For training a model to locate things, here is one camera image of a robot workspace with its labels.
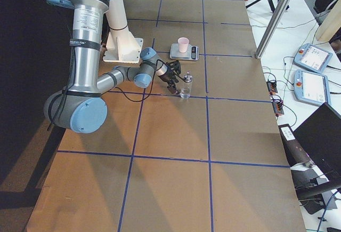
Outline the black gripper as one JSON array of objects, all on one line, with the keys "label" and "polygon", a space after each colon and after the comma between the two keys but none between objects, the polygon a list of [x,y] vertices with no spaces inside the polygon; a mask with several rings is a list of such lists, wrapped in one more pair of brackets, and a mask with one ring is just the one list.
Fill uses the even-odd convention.
[{"label": "black gripper", "polygon": [[179,83],[180,81],[186,82],[186,79],[180,76],[180,62],[178,60],[172,62],[163,62],[158,60],[158,62],[161,64],[158,68],[158,77],[168,84],[167,89],[171,94],[179,94],[176,83]]}]

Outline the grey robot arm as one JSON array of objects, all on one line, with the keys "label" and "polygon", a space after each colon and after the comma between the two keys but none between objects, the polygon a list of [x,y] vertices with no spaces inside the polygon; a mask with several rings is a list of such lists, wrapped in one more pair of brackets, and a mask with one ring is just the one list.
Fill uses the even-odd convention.
[{"label": "grey robot arm", "polygon": [[107,117],[102,95],[129,81],[152,87],[158,76],[172,94],[179,94],[179,62],[164,62],[127,24],[123,0],[46,0],[72,9],[73,26],[69,76],[62,90],[52,94],[44,115],[52,125],[77,133],[98,130]]}]

